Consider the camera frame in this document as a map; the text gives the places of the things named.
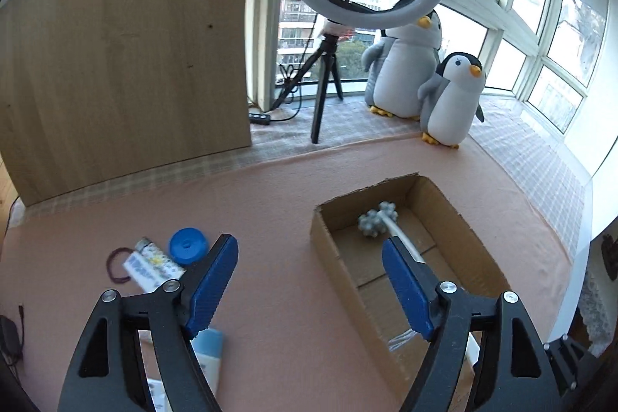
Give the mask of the white bottle light-blue cap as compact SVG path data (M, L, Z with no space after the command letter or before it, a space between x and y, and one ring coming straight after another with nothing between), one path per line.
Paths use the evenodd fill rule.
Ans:
M224 335L215 328L203 329L191 342L198 364L213 395L217 395L220 383L223 342Z

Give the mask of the white massage roller grey balls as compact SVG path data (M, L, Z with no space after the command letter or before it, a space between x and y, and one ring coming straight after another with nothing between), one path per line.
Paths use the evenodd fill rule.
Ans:
M398 237L402 244L406 247L407 252L412 258L419 263L423 263L420 252L398 226L398 212L396 205L392 202L382 201L377 209L371 209L368 212L358 217L357 227L365 237L377 237L380 234L388 233L389 235Z

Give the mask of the blue-white packet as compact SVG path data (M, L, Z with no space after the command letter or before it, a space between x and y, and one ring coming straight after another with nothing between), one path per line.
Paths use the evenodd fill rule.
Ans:
M165 393L165 386L162 381L155 378L147 378L151 399L156 412L171 412L168 396Z

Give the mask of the black power adapter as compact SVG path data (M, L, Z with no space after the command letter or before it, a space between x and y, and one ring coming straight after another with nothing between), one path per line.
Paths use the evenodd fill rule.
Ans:
M22 358L22 343L18 328L13 320L4 315L0 316L1 352L14 364Z

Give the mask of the patterned white tissue pack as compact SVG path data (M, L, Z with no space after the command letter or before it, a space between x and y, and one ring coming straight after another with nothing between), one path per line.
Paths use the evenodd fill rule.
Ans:
M165 281L179 280L185 273L184 269L173 266L169 271L159 271L139 252L132 252L122 264L130 278L145 292L156 291Z

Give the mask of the cardboard box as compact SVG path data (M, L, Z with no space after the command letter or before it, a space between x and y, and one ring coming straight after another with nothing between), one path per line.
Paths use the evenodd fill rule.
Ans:
M401 410L513 409L521 298L431 179L333 198L311 241Z

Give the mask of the blue round lid tin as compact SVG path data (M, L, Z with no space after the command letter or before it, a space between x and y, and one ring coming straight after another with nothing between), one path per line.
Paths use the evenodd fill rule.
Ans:
M209 252L209 241L197 228L182 228L170 238L168 250L175 263L182 267L189 266L206 256Z

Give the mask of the small plush penguin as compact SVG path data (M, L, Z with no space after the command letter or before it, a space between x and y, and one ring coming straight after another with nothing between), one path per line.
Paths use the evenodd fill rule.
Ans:
M480 104L485 86L486 73L476 56L463 51L449 53L417 93L421 139L457 149L474 118L485 121Z

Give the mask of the oak veneer board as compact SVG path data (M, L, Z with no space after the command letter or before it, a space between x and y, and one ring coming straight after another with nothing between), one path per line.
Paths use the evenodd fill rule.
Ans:
M27 205L244 148L245 0L3 0L1 156Z

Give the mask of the large plush penguin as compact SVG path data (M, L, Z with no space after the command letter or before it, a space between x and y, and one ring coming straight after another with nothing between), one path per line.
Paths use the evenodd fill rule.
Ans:
M418 90L435 73L442 45L442 24L432 9L414 22L382 30L378 43L362 52L369 73L365 103L371 113L420 119Z

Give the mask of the black tripod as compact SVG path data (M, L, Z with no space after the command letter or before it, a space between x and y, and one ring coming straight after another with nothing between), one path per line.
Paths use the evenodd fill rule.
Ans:
M340 37L335 36L334 34L326 34L323 36L322 42L319 44L315 52L313 52L309 56L309 59L307 59L300 69L296 71L295 76L291 80L286 81L280 94L277 98L275 98L275 101L271 105L271 110L278 109L278 107L284 102L285 98L292 92L293 88L300 86L305 74L320 59L322 61L322 67L321 71L318 73L317 91L310 134L311 142L313 144L318 144L319 132L321 131L327 90L330 80L333 80L337 97L340 100L344 99L343 85L341 84L340 73L337 70L336 51L339 39Z

